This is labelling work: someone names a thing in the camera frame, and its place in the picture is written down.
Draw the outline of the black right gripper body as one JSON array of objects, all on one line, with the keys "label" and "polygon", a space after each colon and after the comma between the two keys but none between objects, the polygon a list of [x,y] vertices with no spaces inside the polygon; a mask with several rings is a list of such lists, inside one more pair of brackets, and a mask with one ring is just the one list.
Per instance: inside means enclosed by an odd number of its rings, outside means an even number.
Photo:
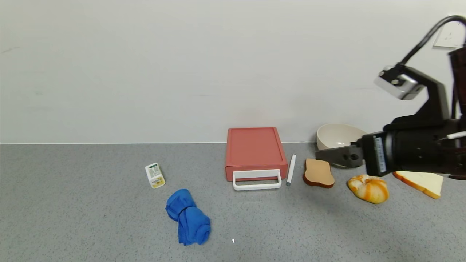
[{"label": "black right gripper body", "polygon": [[395,171],[442,174],[445,154],[438,140],[445,131],[388,131],[361,138],[366,170],[370,176],[383,177]]}]

